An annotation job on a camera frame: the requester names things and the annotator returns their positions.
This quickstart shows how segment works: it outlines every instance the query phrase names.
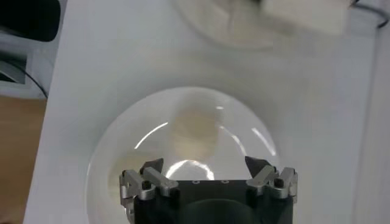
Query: screw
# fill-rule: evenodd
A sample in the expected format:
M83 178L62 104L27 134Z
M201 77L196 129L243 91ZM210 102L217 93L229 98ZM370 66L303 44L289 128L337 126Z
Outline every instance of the screw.
M280 178L276 178L274 179L274 186L277 188L283 188L285 186L285 182Z
M150 188L152 188L152 183L148 180L142 182L142 190L149 190Z

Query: wooden floor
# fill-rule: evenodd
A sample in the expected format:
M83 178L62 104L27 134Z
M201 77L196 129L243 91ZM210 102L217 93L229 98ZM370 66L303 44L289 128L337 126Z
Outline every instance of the wooden floor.
M0 224L23 222L45 108L0 96Z

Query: white tabletop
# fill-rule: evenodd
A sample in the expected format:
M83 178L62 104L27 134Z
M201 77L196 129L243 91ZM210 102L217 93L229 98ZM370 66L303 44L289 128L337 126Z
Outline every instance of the white tabletop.
M68 0L24 223L87 224L88 162L105 129L187 85L235 96L268 126L283 165L313 189L299 223L350 223L375 22L353 12L332 43L306 33L294 52L251 52L202 37L170 0Z

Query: black cable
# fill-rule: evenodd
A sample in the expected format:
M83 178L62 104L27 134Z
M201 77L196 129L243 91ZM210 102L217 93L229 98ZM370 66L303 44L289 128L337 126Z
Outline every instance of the black cable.
M41 85L39 85L39 83L37 81L35 81L35 79L29 74L26 72L26 70L24 70L23 68L20 68L20 66L14 64L14 62L11 62L10 60L6 60L6 59L0 59L0 61L4 61L10 65L12 65L14 68L16 68L17 70L20 70L21 72L23 72L28 78L31 79L31 81L33 81L36 86L41 90L41 92L43 93L43 95L48 98L48 94L46 93L46 91L43 89L43 87Z
M388 12L386 12L382 9L373 7L371 5L359 3L359 1L360 0L354 0L354 2L352 3L351 6L353 8L356 8L356 9L365 10L368 12L375 13L375 14L379 15L380 17L382 17L383 21L377 26L378 29L385 27L389 23L390 14Z

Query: black device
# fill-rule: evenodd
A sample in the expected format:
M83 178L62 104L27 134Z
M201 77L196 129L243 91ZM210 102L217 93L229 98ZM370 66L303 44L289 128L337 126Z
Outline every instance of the black device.
M245 160L250 180L173 181L161 174L162 159L146 162L119 177L121 204L131 224L292 224L295 170Z

